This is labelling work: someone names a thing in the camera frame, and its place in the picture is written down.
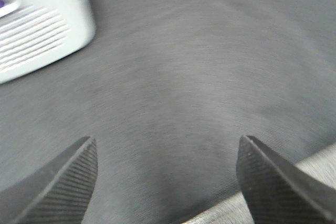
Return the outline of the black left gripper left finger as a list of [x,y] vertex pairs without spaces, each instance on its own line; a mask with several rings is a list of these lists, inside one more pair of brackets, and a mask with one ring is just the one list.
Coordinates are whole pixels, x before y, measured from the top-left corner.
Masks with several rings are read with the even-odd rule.
[[82,223],[97,176],[96,139],[82,137],[1,191],[1,223]]

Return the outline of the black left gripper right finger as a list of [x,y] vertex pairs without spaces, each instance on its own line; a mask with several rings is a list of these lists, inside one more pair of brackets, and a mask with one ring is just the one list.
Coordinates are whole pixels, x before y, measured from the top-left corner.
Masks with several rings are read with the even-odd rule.
[[254,223],[335,223],[335,189],[254,136],[239,140],[236,175]]

